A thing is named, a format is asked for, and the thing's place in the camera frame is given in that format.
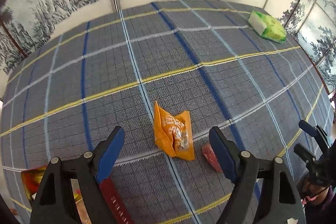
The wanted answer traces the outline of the pink snack packet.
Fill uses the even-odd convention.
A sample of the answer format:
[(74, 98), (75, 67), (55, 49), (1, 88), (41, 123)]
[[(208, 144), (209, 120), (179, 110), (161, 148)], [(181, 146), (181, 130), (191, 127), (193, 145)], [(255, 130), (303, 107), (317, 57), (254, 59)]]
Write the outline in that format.
[(207, 162), (210, 164), (210, 166), (213, 167), (213, 169), (217, 173), (222, 173), (222, 168), (217, 160), (217, 157), (214, 153), (213, 148), (211, 147), (210, 143), (206, 143), (202, 147), (202, 155), (205, 157)]

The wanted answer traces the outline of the orange snack packet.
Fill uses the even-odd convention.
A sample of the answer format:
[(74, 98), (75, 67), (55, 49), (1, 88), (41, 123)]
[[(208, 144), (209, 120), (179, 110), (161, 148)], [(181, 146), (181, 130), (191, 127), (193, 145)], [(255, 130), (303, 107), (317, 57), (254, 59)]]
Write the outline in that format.
[(173, 116), (154, 102), (154, 142), (169, 157), (195, 160), (189, 111)]

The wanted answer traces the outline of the red gold toffee tin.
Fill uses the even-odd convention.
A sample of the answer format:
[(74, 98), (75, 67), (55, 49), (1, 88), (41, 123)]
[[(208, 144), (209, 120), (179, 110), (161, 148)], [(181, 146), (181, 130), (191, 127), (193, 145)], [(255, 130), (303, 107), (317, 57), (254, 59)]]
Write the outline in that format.
[[(21, 172), (21, 179), (25, 194), (31, 206), (33, 206), (39, 185), (41, 183), (46, 168), (46, 166), (41, 166), (34, 169), (27, 169)], [(87, 210), (84, 206), (84, 201), (79, 188), (78, 180), (71, 179), (71, 184), (74, 200), (80, 215), (81, 222), (91, 223)], [(113, 216), (116, 217), (117, 223), (134, 223), (110, 178), (107, 178), (102, 182), (101, 190), (104, 198), (109, 199), (108, 206), (112, 211)]]

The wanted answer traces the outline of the green tissue pack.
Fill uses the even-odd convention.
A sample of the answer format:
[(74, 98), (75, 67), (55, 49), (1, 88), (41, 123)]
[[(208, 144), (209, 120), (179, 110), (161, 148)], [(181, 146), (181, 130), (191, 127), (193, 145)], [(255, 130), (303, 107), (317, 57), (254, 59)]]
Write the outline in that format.
[(248, 18), (248, 23), (255, 32), (264, 39), (283, 44), (286, 41), (286, 30), (274, 17), (253, 10)]

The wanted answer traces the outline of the grey plaid tablecloth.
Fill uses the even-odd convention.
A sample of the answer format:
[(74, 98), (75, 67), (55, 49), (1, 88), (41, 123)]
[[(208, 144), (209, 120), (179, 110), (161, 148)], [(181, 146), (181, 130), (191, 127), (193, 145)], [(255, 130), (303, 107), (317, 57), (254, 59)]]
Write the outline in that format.
[[(232, 183), (202, 155), (211, 127), (254, 156), (283, 158), (317, 143), (305, 119), (329, 131), (333, 110), (318, 73), (293, 39), (278, 44), (248, 25), (253, 6), (221, 1), (153, 2), (79, 24), (36, 50), (9, 75), (1, 156), (12, 206), (29, 223), (21, 172), (57, 156), (75, 159), (116, 126), (125, 141), (111, 179), (134, 223), (215, 223)], [(189, 111), (195, 160), (154, 142), (154, 102)]]

